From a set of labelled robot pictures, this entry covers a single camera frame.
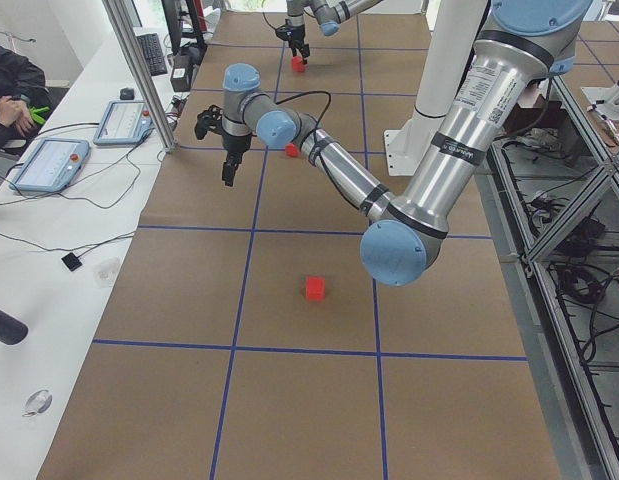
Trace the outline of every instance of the label sticker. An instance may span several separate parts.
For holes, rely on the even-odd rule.
[[[501,73],[498,78],[498,95],[491,95],[489,101],[482,105],[478,118],[497,128],[502,127],[525,86],[519,78]]]
[[[499,75],[500,70],[494,68],[473,67],[469,70],[453,104],[477,112]]]
[[[453,104],[477,112],[480,120],[500,128],[525,86],[525,82],[511,72],[473,67]]]

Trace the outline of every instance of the red block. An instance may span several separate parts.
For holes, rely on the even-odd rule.
[[[288,143],[285,146],[285,153],[288,157],[296,158],[298,155],[300,155],[300,150],[293,143]]]
[[[325,279],[323,277],[307,277],[305,298],[318,301],[325,299]]]
[[[305,71],[305,62],[302,57],[296,55],[291,59],[291,69],[294,72],[302,73]]]

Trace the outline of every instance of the green object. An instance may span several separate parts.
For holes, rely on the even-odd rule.
[[[31,119],[36,122],[38,125],[42,126],[45,124],[46,120],[40,116],[41,113],[47,113],[51,110],[49,107],[30,107],[29,113],[31,114]]]

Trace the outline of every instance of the computer monitor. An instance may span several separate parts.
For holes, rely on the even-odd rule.
[[[194,43],[189,43],[181,47],[183,38],[183,18],[185,14],[182,8],[182,0],[162,0],[162,10],[165,14],[167,29],[169,31],[169,39],[171,40],[171,53],[173,55],[188,55],[195,65],[200,65],[202,58],[207,50],[200,22],[198,20],[198,12],[194,0],[186,0],[188,21],[193,28]]]

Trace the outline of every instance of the grid floor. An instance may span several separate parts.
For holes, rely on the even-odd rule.
[[[247,61],[276,99],[335,92],[325,128],[401,191],[382,134],[411,115],[425,19],[307,35],[299,75],[260,15],[223,15],[39,478],[559,478],[473,181],[436,264],[389,288],[360,264],[366,221],[306,161],[255,141],[227,188],[218,139],[194,139]]]

